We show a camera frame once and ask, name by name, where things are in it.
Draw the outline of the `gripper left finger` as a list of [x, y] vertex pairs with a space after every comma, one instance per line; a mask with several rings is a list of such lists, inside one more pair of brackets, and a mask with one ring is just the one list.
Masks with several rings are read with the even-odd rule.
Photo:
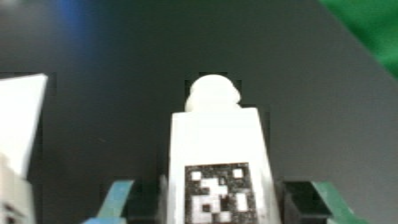
[[127, 224], [122, 210], [127, 202], [133, 180], [118, 180], [111, 183], [97, 214], [81, 224]]

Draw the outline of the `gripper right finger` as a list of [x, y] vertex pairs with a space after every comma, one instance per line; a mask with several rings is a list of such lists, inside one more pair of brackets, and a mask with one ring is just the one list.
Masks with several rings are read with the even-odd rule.
[[328, 182], [282, 183], [282, 224], [367, 224]]

